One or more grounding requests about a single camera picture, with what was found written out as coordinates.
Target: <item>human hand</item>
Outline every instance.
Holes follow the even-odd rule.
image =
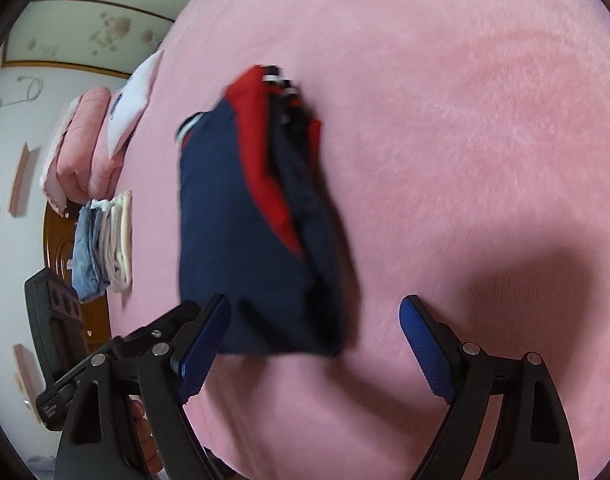
[[[139,400],[131,401],[131,414],[134,417],[134,426],[138,435],[138,442],[143,450],[147,468],[151,474],[159,473],[163,468],[163,460],[151,434],[151,426],[145,418],[145,406]]]

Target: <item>wooden headboard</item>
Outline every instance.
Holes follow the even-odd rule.
[[[65,217],[61,218],[47,204],[42,230],[45,266],[53,269],[69,285],[71,285],[71,270],[67,269],[67,262],[71,259],[74,250],[74,232],[79,211],[80,206],[70,202]],[[107,296],[82,304],[80,310],[85,321],[87,345],[93,352],[112,336]]]

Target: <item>pink blanket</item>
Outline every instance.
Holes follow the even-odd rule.
[[[177,304],[174,133],[255,63],[283,67],[323,120],[357,277],[348,266],[340,357],[217,359],[186,407],[205,446],[252,480],[409,478],[446,412],[398,325],[413,293],[489,353],[543,355],[595,477],[610,458],[599,0],[192,0],[163,48],[118,183],[134,286],[110,298],[113,332]]]

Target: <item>metal screw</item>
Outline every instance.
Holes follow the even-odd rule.
[[[96,354],[92,357],[92,366],[100,366],[105,362],[105,354]]]
[[[527,354],[527,361],[529,361],[534,366],[538,366],[543,362],[543,358],[539,356],[536,352],[530,352]]]
[[[167,352],[169,352],[169,345],[167,343],[157,343],[154,345],[151,351],[154,353],[154,355],[165,355]]]
[[[465,343],[463,345],[463,351],[465,354],[478,355],[480,354],[480,346],[478,346],[476,343]]]

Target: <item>blue gripper pad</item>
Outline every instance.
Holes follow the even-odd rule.
[[[181,384],[176,395],[183,404],[200,392],[230,322],[231,305],[223,296],[179,365]]]
[[[450,362],[432,330],[408,298],[400,304],[399,318],[400,328],[403,329],[432,392],[451,406],[455,392],[451,384]]]

